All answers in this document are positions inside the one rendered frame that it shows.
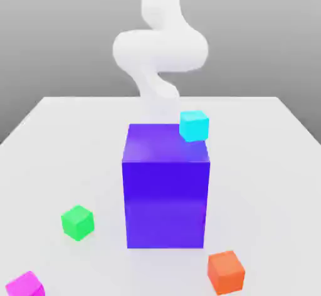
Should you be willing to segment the small cyan cube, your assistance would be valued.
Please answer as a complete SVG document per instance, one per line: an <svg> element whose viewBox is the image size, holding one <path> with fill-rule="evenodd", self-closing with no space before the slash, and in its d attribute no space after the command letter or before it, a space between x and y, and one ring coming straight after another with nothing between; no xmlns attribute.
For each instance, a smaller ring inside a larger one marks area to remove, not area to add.
<svg viewBox="0 0 321 296"><path fill-rule="evenodd" d="M207 140L209 135L209 118L201 110L180 113L179 133L186 142Z"/></svg>

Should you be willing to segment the small green cube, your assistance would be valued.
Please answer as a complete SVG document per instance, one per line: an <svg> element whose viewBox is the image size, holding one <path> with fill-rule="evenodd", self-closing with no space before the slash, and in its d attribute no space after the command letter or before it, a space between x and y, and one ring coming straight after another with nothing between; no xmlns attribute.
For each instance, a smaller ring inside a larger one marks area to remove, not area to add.
<svg viewBox="0 0 321 296"><path fill-rule="evenodd" d="M94 231L93 213L77 205L61 215L63 231L75 241L80 241Z"/></svg>

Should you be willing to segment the small orange cube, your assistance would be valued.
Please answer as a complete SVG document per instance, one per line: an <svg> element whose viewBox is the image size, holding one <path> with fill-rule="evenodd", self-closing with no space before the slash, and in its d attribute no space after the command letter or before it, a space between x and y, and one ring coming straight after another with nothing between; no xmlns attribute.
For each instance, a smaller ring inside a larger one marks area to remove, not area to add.
<svg viewBox="0 0 321 296"><path fill-rule="evenodd" d="M234 251L224 251L209 255L208 277L217 295L225 295L242 290L245 268Z"/></svg>

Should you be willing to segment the small magenta cube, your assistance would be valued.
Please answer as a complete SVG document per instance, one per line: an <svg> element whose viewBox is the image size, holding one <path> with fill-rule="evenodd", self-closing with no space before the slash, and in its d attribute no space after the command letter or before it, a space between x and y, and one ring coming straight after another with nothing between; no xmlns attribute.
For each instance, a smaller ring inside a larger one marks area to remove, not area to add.
<svg viewBox="0 0 321 296"><path fill-rule="evenodd" d="M38 277L28 271L6 286L8 296L45 296L45 289Z"/></svg>

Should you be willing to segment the large purple box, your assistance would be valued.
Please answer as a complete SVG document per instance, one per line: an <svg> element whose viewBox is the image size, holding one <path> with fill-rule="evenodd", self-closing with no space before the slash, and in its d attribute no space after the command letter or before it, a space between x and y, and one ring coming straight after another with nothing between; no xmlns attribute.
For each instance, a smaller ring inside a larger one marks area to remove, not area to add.
<svg viewBox="0 0 321 296"><path fill-rule="evenodd" d="M128 248L202 248L210 160L177 124L130 124L122 158Z"/></svg>

